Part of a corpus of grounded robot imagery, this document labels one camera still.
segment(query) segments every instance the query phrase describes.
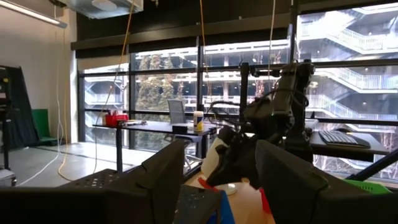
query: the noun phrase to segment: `tripod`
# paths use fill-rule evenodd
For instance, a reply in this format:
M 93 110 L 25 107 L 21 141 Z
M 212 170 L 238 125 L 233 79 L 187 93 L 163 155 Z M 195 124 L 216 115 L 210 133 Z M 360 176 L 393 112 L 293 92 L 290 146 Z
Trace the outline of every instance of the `tripod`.
M 8 123 L 11 122 L 11 120 L 7 118 L 7 111 L 0 111 L 0 121 L 2 126 L 2 150 L 4 156 L 4 165 L 0 166 L 0 187 L 15 187 L 17 184 L 17 178 L 15 173 L 11 171 L 9 165 L 10 135 Z

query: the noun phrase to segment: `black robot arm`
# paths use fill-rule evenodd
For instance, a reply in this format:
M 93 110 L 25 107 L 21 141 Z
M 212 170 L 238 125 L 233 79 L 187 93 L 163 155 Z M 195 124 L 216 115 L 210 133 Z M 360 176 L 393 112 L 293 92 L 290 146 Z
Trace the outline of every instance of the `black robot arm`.
M 279 145 L 282 137 L 289 135 L 291 129 L 304 129 L 304 110 L 308 105 L 304 93 L 313 72 L 310 61 L 286 65 L 280 72 L 275 90 L 256 98 L 247 106 L 243 112 L 244 119 L 250 123 L 255 135 L 249 138 L 240 131 L 222 137 L 225 139 L 221 140 L 227 142 L 228 146 L 212 146 L 219 155 L 219 163 L 207 178 L 208 185 L 240 182 L 242 178 L 247 178 L 255 189 L 261 187 L 256 169 L 257 140 Z M 220 132 L 225 130 L 233 131 L 224 126 Z

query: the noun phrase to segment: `white wall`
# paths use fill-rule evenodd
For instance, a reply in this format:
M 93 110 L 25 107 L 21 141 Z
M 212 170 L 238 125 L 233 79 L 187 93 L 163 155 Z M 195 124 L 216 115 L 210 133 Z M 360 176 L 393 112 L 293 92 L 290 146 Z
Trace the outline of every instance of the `white wall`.
M 70 42 L 75 40 L 76 15 L 69 10 L 65 12 L 60 19 L 69 26 L 63 30 L 0 7 L 0 65 L 22 67 L 32 109 L 49 110 L 50 132 L 53 137 L 57 136 L 58 74 L 61 118 L 64 123 L 65 108 L 68 139 L 73 142 L 77 135 L 76 111 L 71 113 L 71 110 L 76 110 L 76 78 L 71 66 L 74 60 L 71 60 L 73 54 Z

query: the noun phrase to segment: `mesh chair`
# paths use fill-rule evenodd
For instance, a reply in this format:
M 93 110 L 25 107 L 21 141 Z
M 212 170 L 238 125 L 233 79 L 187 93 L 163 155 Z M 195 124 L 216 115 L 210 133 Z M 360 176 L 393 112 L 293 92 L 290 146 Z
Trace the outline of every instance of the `mesh chair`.
M 187 119 L 185 117 L 183 101 L 167 100 L 167 102 L 169 103 L 170 122 L 172 124 L 181 124 L 181 123 L 185 124 L 187 122 Z M 201 136 L 186 136 L 183 134 L 167 135 L 165 139 L 168 139 L 168 141 L 171 142 L 176 138 L 183 139 L 185 142 L 185 147 L 188 147 L 191 143 L 198 143 L 202 139 Z

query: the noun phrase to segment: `black keyboard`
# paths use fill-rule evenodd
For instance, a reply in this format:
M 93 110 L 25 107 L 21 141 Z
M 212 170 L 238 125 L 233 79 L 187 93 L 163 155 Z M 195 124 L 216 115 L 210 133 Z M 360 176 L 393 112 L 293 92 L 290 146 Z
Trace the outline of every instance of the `black keyboard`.
M 370 148 L 367 141 L 341 131 L 319 131 L 319 136 L 328 145 Z

